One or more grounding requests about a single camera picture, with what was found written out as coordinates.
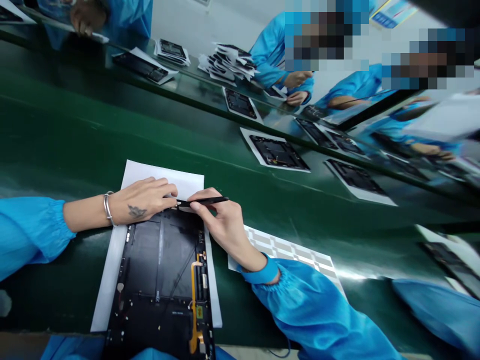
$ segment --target stack of paper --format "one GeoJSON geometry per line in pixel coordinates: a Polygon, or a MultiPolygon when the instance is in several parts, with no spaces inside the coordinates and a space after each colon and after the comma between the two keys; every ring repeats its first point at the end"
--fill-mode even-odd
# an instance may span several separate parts
{"type": "Polygon", "coordinates": [[[235,78],[247,79],[249,82],[255,74],[259,73],[257,66],[252,61],[252,55],[234,45],[215,42],[215,53],[210,56],[201,54],[198,68],[210,74],[214,80],[219,80],[231,86],[235,78]]]}
{"type": "Polygon", "coordinates": [[[190,66],[187,49],[167,40],[156,40],[153,54],[161,59],[171,61],[181,66],[190,66]]]}

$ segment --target left hand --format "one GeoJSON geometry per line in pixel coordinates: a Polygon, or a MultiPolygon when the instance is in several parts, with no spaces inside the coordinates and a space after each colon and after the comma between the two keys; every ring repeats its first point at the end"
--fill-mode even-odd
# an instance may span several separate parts
{"type": "Polygon", "coordinates": [[[107,14],[96,0],[78,0],[70,10],[70,21],[77,33],[92,36],[102,29],[107,14]]]}
{"type": "Polygon", "coordinates": [[[288,105],[297,107],[304,103],[305,99],[309,97],[308,91],[297,91],[286,98],[288,105]]]}

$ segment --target blue uniform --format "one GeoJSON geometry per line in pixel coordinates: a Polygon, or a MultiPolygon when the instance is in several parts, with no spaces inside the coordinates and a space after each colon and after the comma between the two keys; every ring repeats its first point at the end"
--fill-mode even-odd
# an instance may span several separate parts
{"type": "Polygon", "coordinates": [[[377,122],[374,122],[369,127],[367,127],[364,131],[362,131],[357,137],[362,140],[364,143],[373,145],[377,148],[381,148],[382,146],[370,135],[372,133],[379,133],[382,135],[387,136],[392,141],[404,144],[404,145],[412,145],[412,144],[427,144],[427,145],[434,145],[438,146],[443,151],[451,152],[456,156],[459,156],[462,151],[462,144],[460,142],[443,142],[432,140],[424,137],[419,136],[412,136],[403,133],[403,129],[410,124],[413,124],[417,119],[414,118],[408,121],[397,121],[397,116],[404,114],[410,110],[418,108],[422,106],[421,102],[415,102],[413,104],[409,104],[404,108],[401,108],[394,113],[390,114],[390,116],[385,117],[377,122]]]}
{"type": "MultiPolygon", "coordinates": [[[[339,81],[330,89],[328,94],[315,103],[315,106],[328,109],[330,100],[341,96],[350,96],[356,99],[364,99],[378,102],[393,94],[393,91],[380,90],[382,86],[382,64],[374,64],[368,67],[368,71],[355,71],[343,80],[339,81]]],[[[341,110],[328,109],[330,114],[341,110]]]]}
{"type": "MultiPolygon", "coordinates": [[[[260,72],[255,75],[255,80],[259,81],[266,89],[274,86],[279,79],[281,82],[278,85],[282,88],[285,79],[291,72],[278,67],[285,58],[285,24],[285,13],[281,12],[263,29],[250,50],[252,60],[260,72]]],[[[287,94],[291,95],[299,91],[308,92],[309,96],[303,102],[306,104],[312,98],[314,82],[313,77],[308,78],[303,85],[289,88],[287,94]]]]}
{"type": "MultiPolygon", "coordinates": [[[[63,204],[63,201],[46,197],[0,199],[0,280],[23,265],[53,261],[65,249],[75,234],[65,224],[63,204]]],[[[252,285],[252,290],[271,311],[278,328],[301,345],[300,359],[402,359],[373,321],[355,311],[327,277],[298,261],[272,261],[280,269],[280,281],[275,285],[252,285]]],[[[98,356],[98,353],[80,351],[78,342],[85,338],[63,339],[53,337],[42,359],[94,359],[98,356]],[[62,347],[65,344],[70,344],[70,351],[62,347]]],[[[220,350],[217,358],[231,359],[220,350]]],[[[147,349],[134,359],[173,358],[147,349]]]]}
{"type": "MultiPolygon", "coordinates": [[[[124,28],[150,38],[153,0],[108,0],[108,5],[110,17],[105,26],[110,32],[115,32],[117,28],[124,28]]],[[[51,0],[38,0],[38,7],[46,16],[63,23],[70,23],[71,5],[57,6],[51,0]]]]}

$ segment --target green workbench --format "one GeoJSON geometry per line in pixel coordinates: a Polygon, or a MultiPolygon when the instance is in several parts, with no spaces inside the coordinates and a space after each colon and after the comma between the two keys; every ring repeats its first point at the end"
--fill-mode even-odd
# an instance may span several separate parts
{"type": "MultiPolygon", "coordinates": [[[[206,187],[242,205],[246,225],[330,255],[350,304],[399,351],[458,355],[410,315],[385,278],[448,286],[413,225],[469,220],[477,208],[380,173],[375,179],[400,206],[359,201],[325,167],[329,157],[310,147],[295,145],[310,174],[267,168],[226,116],[23,47],[0,41],[0,49],[0,197],[70,201],[116,191],[127,159],[204,174],[206,187]]],[[[26,266],[0,283],[12,298],[0,330],[87,334],[110,233],[84,232],[53,263],[26,266]]],[[[223,319],[217,343],[285,347],[216,245],[213,260],[223,319]]]]}
{"type": "MultiPolygon", "coordinates": [[[[428,174],[430,181],[420,180],[398,171],[395,166],[381,154],[378,148],[372,147],[371,145],[362,145],[369,156],[369,158],[367,158],[351,152],[336,151],[316,144],[295,121],[295,117],[306,119],[303,115],[295,113],[294,111],[296,109],[281,104],[276,99],[265,96],[261,90],[248,84],[246,81],[239,82],[238,87],[233,87],[232,89],[248,95],[253,99],[263,121],[256,122],[228,112],[222,93],[222,86],[225,84],[210,79],[207,74],[198,70],[198,59],[194,56],[190,57],[192,64],[189,67],[178,67],[163,61],[164,65],[177,69],[180,73],[173,81],[158,86],[151,81],[116,66],[112,62],[112,55],[134,47],[138,47],[153,56],[153,40],[145,39],[124,30],[118,30],[115,34],[106,33],[106,35],[110,37],[110,43],[108,45],[85,44],[86,40],[80,41],[74,34],[47,24],[0,25],[0,39],[34,50],[37,56],[45,57],[46,62],[57,59],[63,63],[74,64],[89,73],[103,75],[109,80],[133,85],[150,93],[161,95],[207,111],[210,114],[232,120],[238,124],[249,126],[255,130],[283,137],[306,149],[348,161],[354,165],[362,166],[365,169],[374,170],[379,174],[400,180],[406,184],[429,190],[430,192],[443,195],[450,199],[461,200],[470,205],[476,206],[479,203],[478,200],[480,196],[472,197],[471,192],[465,189],[463,185],[459,185],[454,180],[443,176],[432,169],[431,166],[429,167],[425,162],[419,161],[416,165],[425,168],[425,172],[428,174]]],[[[35,63],[36,61],[41,62],[41,59],[38,59],[37,56],[30,60],[23,59],[24,61],[21,64],[18,64],[15,59],[12,59],[11,64],[13,64],[17,70],[27,68],[26,71],[37,73],[38,69],[42,68],[41,65],[35,63]]],[[[112,93],[112,89],[109,88],[107,92],[112,93]]],[[[118,97],[113,95],[113,98],[109,100],[115,102],[118,101],[118,97]]],[[[356,138],[355,140],[358,143],[362,143],[361,139],[356,138]]]]}

